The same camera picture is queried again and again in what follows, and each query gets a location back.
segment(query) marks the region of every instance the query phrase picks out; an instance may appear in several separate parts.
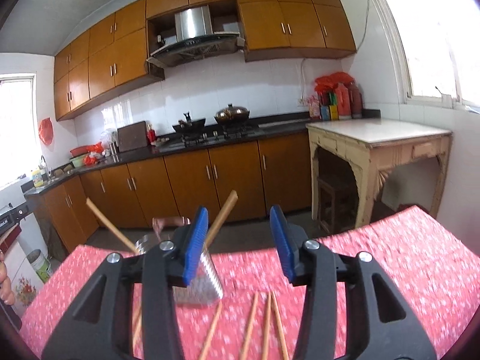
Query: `red floral tablecloth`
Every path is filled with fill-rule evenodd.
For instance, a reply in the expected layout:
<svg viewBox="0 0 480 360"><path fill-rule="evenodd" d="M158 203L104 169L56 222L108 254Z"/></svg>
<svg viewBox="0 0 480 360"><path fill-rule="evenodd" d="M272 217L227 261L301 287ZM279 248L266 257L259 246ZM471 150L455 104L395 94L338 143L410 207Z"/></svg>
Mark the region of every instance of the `red floral tablecloth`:
<svg viewBox="0 0 480 360"><path fill-rule="evenodd" d="M480 304L480 258L417 207L372 225L321 239L321 242L341 254L372 253L416 312L438 358L455 343ZM20 335L37 356L40 357L63 312L108 253L94 247L77 247L27 309ZM292 356L302 315L304 287L293 288L288 284L277 252L270 249L220 254L213 256L213 260L223 280L225 297L208 359L239 357L256 291L261 297L248 359L260 359L263 311L270 290L277 295L286 344ZM134 307L138 307L139 302L137 291ZM198 358L214 312L215 306L177 307L187 360ZM279 359L274 318L270 332L269 359ZM345 338L345 294L339 291L336 357L345 352ZM140 344L134 353L143 357Z"/></svg>

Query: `red plastic bag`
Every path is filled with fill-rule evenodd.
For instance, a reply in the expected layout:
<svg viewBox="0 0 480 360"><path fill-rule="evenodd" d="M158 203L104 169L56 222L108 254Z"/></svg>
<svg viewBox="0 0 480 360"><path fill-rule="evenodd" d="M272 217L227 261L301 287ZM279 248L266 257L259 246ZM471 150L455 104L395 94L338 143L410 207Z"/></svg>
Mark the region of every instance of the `red plastic bag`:
<svg viewBox="0 0 480 360"><path fill-rule="evenodd" d="M53 126L50 118L43 119L38 126L38 136L40 140L47 146L52 143L53 140Z"/></svg>

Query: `paint bucket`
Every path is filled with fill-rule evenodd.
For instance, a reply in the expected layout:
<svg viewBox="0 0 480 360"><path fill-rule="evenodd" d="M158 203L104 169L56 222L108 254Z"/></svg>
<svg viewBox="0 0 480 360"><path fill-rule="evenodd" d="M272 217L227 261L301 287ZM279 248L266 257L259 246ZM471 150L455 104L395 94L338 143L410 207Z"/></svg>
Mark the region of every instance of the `paint bucket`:
<svg viewBox="0 0 480 360"><path fill-rule="evenodd" d="M50 264L50 261L45 258L40 249L35 249L30 252L27 259L42 282L46 283L49 278L52 277L52 265Z"/></svg>

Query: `gray floor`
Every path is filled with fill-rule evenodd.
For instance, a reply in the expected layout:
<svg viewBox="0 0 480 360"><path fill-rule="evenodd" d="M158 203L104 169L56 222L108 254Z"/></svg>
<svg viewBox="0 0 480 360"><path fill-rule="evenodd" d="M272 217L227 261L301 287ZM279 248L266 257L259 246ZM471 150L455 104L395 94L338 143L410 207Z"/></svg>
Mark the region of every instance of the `gray floor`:
<svg viewBox="0 0 480 360"><path fill-rule="evenodd" d="M302 226L310 238L322 237L325 234L318 228L317 223L311 219L310 210L287 215L287 220ZM147 234L147 229L122 229L122 233L135 243ZM167 239L171 231L162 233L162 239ZM99 228L88 239L87 245L111 250L126 250L126 247L108 230ZM253 251L273 248L274 242L268 220L244 221L224 225L213 241L209 250L211 253L227 253L237 251Z"/></svg>

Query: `stainless steel range hood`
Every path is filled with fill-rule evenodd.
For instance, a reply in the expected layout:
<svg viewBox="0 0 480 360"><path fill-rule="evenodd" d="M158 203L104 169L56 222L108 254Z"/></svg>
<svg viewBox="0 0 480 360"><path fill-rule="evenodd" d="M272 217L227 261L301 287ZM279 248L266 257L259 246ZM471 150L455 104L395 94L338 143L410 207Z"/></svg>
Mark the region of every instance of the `stainless steel range hood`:
<svg viewBox="0 0 480 360"><path fill-rule="evenodd" d="M239 32L213 32L208 5L175 14L177 42L164 45L148 57L159 68L171 68L211 56L231 54L243 48Z"/></svg>

